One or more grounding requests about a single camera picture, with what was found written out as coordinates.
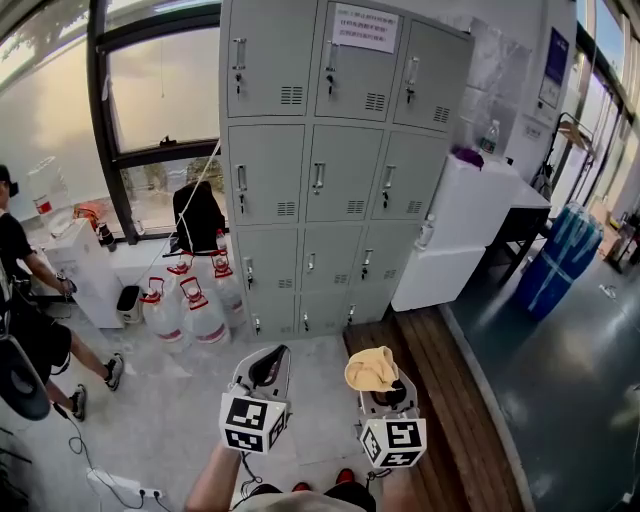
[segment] locker door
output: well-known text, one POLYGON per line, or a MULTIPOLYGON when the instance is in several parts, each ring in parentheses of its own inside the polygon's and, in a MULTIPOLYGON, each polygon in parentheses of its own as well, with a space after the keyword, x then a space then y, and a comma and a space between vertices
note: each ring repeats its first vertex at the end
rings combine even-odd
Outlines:
POLYGON ((345 324, 366 324, 378 322, 387 310, 395 285, 377 284, 374 286, 359 286, 349 293, 344 307, 345 324))
POLYGON ((229 128, 236 224, 298 221, 304 126, 229 128))
POLYGON ((371 226, 351 276, 352 284, 399 279, 419 232, 416 224, 371 226))
POLYGON ((294 296, 261 294, 249 299, 251 327, 258 339, 280 339, 294 330, 294 296))
POLYGON ((295 289, 297 237, 295 229, 238 233, 243 281, 250 297, 295 289))
POLYGON ((305 114, 316 6, 316 0, 233 2, 229 117, 305 114))
POLYGON ((392 133, 373 218, 424 218, 436 191, 446 153, 446 140, 392 133))
POLYGON ((307 228, 304 234, 302 290, 336 290, 349 286, 360 226, 307 228))
POLYGON ((382 130, 314 127, 307 222, 364 218, 381 140, 382 130))
POLYGON ((413 21, 394 121, 449 131, 458 117, 472 52, 471 41, 413 21))
POLYGON ((345 292, 305 293, 300 300, 298 332, 319 336, 340 330, 345 292))
POLYGON ((316 115, 384 121, 402 34, 402 18, 398 19, 394 52, 385 53, 354 46, 333 46, 335 10, 336 3, 330 2, 318 77, 316 115))

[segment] rag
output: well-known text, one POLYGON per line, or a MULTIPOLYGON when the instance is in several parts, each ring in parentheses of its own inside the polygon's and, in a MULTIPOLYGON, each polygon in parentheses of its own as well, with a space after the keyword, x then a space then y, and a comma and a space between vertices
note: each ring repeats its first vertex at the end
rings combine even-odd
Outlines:
POLYGON ((344 369, 347 384, 356 391, 394 391, 398 365, 387 347, 370 348, 353 354, 344 369))

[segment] wooden platform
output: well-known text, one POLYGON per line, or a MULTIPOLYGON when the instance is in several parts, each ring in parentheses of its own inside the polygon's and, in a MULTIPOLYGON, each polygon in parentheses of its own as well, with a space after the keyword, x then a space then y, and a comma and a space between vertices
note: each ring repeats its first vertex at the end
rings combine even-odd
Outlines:
POLYGON ((416 385, 428 447, 411 471, 425 510, 524 510, 480 391, 437 309, 350 326, 344 340, 350 355, 386 345, 416 385))

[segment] blue barrel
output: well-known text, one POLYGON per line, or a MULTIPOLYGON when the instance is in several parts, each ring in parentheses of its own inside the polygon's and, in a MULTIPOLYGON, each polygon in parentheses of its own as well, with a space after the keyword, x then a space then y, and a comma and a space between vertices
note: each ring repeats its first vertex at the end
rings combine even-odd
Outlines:
POLYGON ((536 320, 547 316, 589 266, 603 234, 602 225, 584 207, 565 206, 518 283, 514 295, 518 304, 536 320))

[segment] red shoe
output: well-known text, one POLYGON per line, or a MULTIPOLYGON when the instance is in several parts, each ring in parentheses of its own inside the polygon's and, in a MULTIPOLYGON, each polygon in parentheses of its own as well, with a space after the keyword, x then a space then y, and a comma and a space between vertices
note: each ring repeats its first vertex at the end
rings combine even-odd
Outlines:
POLYGON ((307 482, 298 482, 291 492, 310 491, 311 486, 307 482))
POLYGON ((338 478, 336 478, 336 485, 338 484, 343 484, 345 482, 355 482, 356 481, 356 475, 353 474, 353 471, 345 468, 340 470, 340 473, 338 473, 338 478))

